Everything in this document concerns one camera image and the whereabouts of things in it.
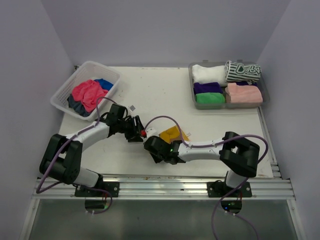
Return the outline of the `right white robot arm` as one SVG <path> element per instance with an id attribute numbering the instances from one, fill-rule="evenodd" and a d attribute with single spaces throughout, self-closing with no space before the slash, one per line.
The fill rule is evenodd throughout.
<path id="1" fill-rule="evenodd" d="M 240 137 L 235 132 L 226 132 L 224 137 L 207 143 L 183 142 L 174 140 L 165 142 L 159 136 L 150 136 L 143 147 L 148 151 L 155 163 L 165 162 L 176 165 L 198 160 L 221 161 L 228 168 L 223 181 L 211 181 L 206 184 L 210 198 L 221 198 L 224 195 L 236 198 L 252 196 L 248 183 L 243 181 L 257 175 L 260 146 Z"/>

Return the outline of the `yellow brown towel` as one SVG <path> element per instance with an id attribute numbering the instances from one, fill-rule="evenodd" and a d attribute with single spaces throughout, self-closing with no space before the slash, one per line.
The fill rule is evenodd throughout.
<path id="1" fill-rule="evenodd" d="M 177 125 L 168 128 L 167 130 L 161 132 L 159 137 L 164 140 L 166 143 L 172 143 L 173 141 L 190 141 L 189 137 L 182 131 L 180 133 Z"/>

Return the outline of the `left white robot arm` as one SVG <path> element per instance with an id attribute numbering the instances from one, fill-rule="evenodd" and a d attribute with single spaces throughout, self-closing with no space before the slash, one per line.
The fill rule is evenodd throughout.
<path id="1" fill-rule="evenodd" d="M 82 154 L 115 134 L 123 134 L 129 143 L 141 143 L 143 130 L 138 115 L 131 116 L 125 106 L 114 103 L 108 112 L 98 114 L 97 119 L 86 128 L 69 135 L 54 134 L 39 165 L 42 178 L 36 193 L 51 188 L 42 187 L 46 178 L 50 177 L 56 180 L 57 185 L 74 186 L 77 197 L 110 197 L 111 188 L 104 183 L 103 176 L 81 166 Z"/>

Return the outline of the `green white striped towel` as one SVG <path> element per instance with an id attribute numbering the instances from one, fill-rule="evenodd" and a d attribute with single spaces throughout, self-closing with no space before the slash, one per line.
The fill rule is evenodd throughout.
<path id="1" fill-rule="evenodd" d="M 262 76 L 262 69 L 258 64 L 244 64 L 242 62 L 227 61 L 224 65 L 224 77 L 227 82 L 257 83 Z"/>

